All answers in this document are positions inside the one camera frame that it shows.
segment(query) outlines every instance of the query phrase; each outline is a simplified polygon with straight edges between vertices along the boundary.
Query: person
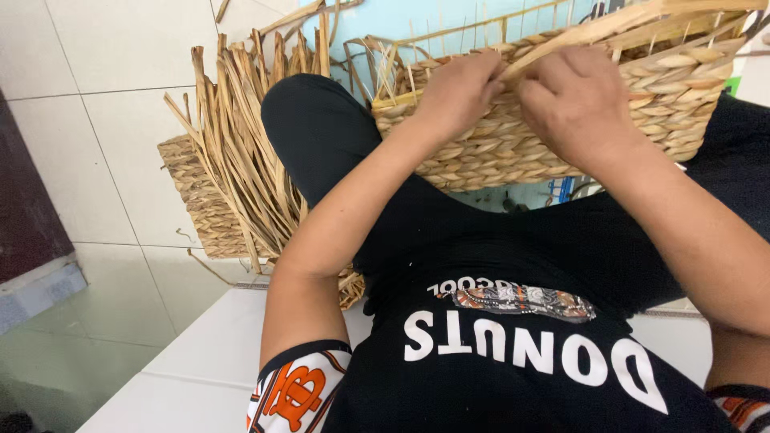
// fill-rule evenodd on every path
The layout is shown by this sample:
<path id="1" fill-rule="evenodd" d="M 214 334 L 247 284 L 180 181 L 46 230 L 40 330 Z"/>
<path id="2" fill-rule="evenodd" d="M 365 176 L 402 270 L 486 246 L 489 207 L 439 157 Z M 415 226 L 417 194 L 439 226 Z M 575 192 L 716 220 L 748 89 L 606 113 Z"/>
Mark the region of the person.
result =
<path id="1" fill-rule="evenodd" d="M 413 172 L 512 86 L 500 71 L 493 51 L 453 59 L 385 139 L 330 79 L 267 93 L 312 211 L 270 281 L 249 430 L 767 431 L 768 111 L 721 98 L 683 173 L 634 126 L 618 67 L 561 49 L 511 91 L 608 194 L 487 213 Z M 351 261 L 374 315 L 354 352 L 337 293 Z M 685 295 L 711 325 L 705 390 L 626 321 Z"/>

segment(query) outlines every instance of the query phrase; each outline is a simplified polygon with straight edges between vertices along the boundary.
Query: hand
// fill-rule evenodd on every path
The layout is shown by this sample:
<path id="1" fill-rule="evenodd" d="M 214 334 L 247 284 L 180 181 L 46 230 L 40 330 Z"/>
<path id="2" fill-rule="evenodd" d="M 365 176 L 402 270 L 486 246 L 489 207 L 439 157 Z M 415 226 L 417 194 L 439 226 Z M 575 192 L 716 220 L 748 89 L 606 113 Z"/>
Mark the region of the hand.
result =
<path id="1" fill-rule="evenodd" d="M 530 128 L 587 174 L 651 145 L 631 121 L 628 89 L 598 48 L 567 47 L 538 60 L 519 85 Z"/>
<path id="2" fill-rule="evenodd" d="M 433 73 L 410 118 L 412 125 L 430 131 L 435 146 L 459 136 L 505 88 L 495 79 L 503 69 L 500 53 L 494 50 L 452 59 Z"/>

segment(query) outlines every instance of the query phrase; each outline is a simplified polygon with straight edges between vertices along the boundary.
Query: patterned sleeve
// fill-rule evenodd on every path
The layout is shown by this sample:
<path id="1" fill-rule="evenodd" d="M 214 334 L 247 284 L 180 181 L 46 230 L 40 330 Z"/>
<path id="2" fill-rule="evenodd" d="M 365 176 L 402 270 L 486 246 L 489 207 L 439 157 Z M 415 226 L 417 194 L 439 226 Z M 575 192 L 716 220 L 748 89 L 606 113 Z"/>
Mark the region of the patterned sleeve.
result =
<path id="1" fill-rule="evenodd" d="M 770 389 L 724 385 L 709 391 L 708 396 L 739 431 L 770 433 Z"/>
<path id="2" fill-rule="evenodd" d="M 248 432 L 321 431 L 352 353 L 342 341 L 320 340 L 292 347 L 270 360 L 251 396 Z"/>

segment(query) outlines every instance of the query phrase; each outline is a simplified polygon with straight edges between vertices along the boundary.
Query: black pants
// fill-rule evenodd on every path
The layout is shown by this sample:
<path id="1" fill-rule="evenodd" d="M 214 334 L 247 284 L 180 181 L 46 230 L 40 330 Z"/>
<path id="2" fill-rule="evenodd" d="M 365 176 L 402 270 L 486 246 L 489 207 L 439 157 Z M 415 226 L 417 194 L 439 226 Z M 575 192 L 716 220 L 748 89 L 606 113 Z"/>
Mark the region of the black pants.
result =
<path id="1" fill-rule="evenodd" d="M 342 86 L 321 76 L 281 80 L 265 97 L 262 119 L 311 206 L 382 141 L 372 116 Z M 770 111 L 723 96 L 703 147 L 686 164 L 693 180 L 765 239 L 770 237 L 769 143 Z M 638 182 L 644 188 L 644 179 Z M 576 294 L 623 317 L 684 296 L 644 231 L 606 193 L 526 213 L 488 213 L 414 174 L 385 206 L 353 265 L 368 287 L 377 286 L 376 279 L 411 265 L 419 251 L 484 233 L 515 239 L 505 254 L 535 254 L 586 288 Z M 481 260 L 490 250 L 495 249 L 461 251 Z"/>

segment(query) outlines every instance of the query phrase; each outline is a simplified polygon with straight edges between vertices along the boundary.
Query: black t-shirt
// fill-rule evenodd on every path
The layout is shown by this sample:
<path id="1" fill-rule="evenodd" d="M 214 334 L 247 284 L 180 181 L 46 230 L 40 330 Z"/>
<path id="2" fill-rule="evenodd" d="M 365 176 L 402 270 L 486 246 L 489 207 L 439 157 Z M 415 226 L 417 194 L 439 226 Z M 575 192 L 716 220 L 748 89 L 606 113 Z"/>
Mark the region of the black t-shirt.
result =
<path id="1" fill-rule="evenodd" d="M 537 263 L 430 262 L 394 272 L 390 291 L 378 282 L 387 295 L 374 300 L 372 333 L 355 354 L 341 341 L 315 341 L 272 359 L 249 431 L 770 428 L 769 390 L 704 393 L 622 319 L 568 287 L 517 281 Z"/>

